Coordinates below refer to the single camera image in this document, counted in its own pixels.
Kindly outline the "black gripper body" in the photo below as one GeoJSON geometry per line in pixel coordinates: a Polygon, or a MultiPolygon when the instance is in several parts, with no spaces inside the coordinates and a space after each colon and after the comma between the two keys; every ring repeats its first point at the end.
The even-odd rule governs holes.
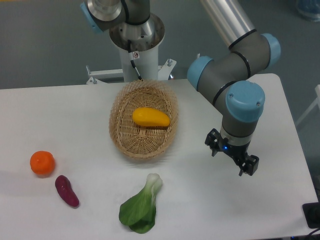
{"type": "Polygon", "coordinates": [[[236,164],[242,164],[246,160],[247,149],[250,144],[250,136],[236,137],[221,129],[218,137],[219,149],[231,157],[236,164]]]}

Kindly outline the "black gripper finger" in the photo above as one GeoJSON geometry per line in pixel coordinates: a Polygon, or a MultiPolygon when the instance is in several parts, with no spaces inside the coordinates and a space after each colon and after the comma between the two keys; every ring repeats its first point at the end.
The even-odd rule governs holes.
{"type": "Polygon", "coordinates": [[[206,136],[205,145],[209,146],[211,150],[211,156],[214,157],[218,152],[221,151],[219,145],[220,133],[217,129],[213,128],[206,136]]]}
{"type": "Polygon", "coordinates": [[[256,170],[258,169],[259,165],[259,157],[255,155],[246,155],[244,157],[244,160],[240,161],[240,171],[239,176],[241,177],[243,174],[247,174],[249,176],[252,176],[256,170]]]}

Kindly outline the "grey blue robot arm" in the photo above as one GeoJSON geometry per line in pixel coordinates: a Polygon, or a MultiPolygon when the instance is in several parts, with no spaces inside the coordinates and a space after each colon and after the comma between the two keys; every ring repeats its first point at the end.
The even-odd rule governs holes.
{"type": "MultiPolygon", "coordinates": [[[[250,77],[273,65],[281,55],[278,40],[259,34],[236,0],[203,0],[206,13],[229,49],[213,60],[198,57],[188,68],[187,79],[221,114],[220,130],[211,130],[205,144],[213,154],[233,159],[241,174],[253,175],[259,158],[247,152],[262,115],[265,93],[250,77]]],[[[159,80],[158,58],[146,56],[164,38],[163,22],[151,13],[148,0],[85,0],[80,5],[90,27],[109,32],[124,52],[124,80],[159,80]]]]}

